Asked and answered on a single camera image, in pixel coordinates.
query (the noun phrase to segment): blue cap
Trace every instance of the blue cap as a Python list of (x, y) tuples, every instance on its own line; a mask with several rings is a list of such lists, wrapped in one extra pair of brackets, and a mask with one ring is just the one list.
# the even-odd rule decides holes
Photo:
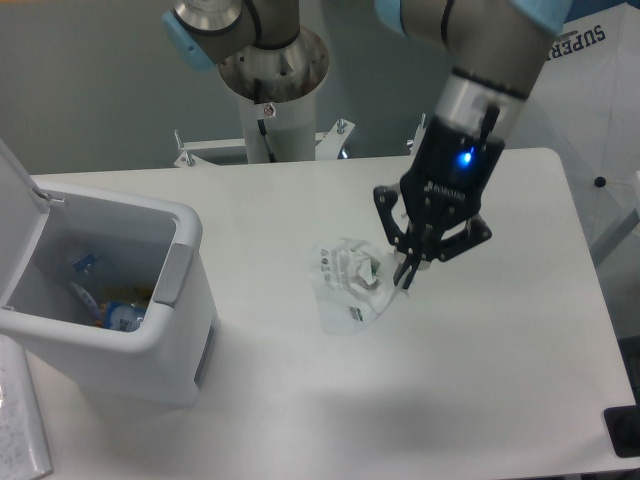
[(376, 13), (382, 23), (406, 37), (402, 28), (402, 0), (376, 0)]
[(511, 0), (531, 20), (553, 35), (560, 35), (573, 0)]
[(171, 38), (171, 41), (182, 55), (182, 58), (194, 70), (210, 70), (215, 68), (216, 64), (206, 53), (200, 48), (200, 45), (191, 38), (191, 35), (184, 29), (173, 12), (165, 12), (162, 15), (162, 23)]

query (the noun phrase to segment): gray wall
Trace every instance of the gray wall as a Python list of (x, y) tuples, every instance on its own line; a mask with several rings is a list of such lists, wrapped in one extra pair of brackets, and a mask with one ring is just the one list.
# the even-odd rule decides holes
[[(183, 140), (238, 138), (217, 72), (196, 73), (166, 37), (166, 0), (0, 3), (0, 137), (30, 173), (162, 168)], [(372, 0), (301, 0), (325, 40), (318, 129), (357, 123), (357, 156), (404, 153), (450, 68), (441, 52), (377, 20)]]

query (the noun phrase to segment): trash bin lid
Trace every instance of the trash bin lid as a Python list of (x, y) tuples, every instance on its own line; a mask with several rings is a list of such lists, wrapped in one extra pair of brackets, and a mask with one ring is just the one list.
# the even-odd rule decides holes
[(0, 308), (24, 273), (48, 217), (48, 195), (0, 139)]

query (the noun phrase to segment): tabletop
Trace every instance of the tabletop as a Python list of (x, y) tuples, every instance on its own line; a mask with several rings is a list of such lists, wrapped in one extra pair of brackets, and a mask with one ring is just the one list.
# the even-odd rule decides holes
[(633, 395), (559, 158), (506, 151), (493, 238), (376, 323), (322, 333), (314, 244), (391, 248), (372, 188), (408, 157), (54, 175), (175, 200), (222, 322), (192, 408), (80, 389), (34, 356), (52, 479), (503, 479), (640, 467), (602, 412)]

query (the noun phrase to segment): trash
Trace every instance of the trash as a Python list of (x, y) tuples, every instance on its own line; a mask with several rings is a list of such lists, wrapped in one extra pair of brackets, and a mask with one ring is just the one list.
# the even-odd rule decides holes
[(349, 335), (368, 328), (401, 290), (393, 283), (398, 264), (364, 240), (341, 238), (313, 249), (313, 285), (322, 330)]

